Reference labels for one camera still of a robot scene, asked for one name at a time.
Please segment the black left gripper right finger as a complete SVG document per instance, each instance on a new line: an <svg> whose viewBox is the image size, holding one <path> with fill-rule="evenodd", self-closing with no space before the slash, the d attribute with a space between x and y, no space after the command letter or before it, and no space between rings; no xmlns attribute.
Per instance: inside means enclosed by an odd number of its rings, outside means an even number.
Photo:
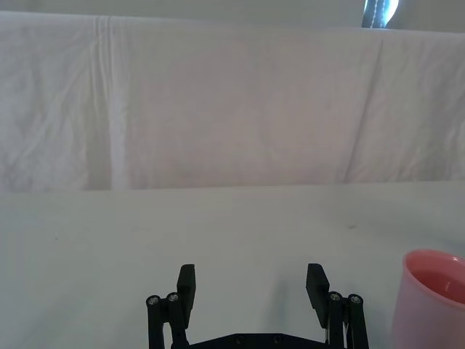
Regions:
<svg viewBox="0 0 465 349"><path fill-rule="evenodd" d="M307 293L320 326L325 330L327 348L369 348L360 295L343 297L331 291L323 266L317 263L307 266Z"/></svg>

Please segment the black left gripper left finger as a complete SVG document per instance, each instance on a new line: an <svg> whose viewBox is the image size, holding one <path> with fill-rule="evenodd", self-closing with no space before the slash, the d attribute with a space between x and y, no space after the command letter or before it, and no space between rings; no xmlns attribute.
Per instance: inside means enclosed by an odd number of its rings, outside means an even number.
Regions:
<svg viewBox="0 0 465 349"><path fill-rule="evenodd" d="M175 292L165 298L151 295L146 299L149 348L165 348L164 324L170 326L172 348L189 348L185 330L190 322L195 291L195 266L186 264L180 269Z"/></svg>

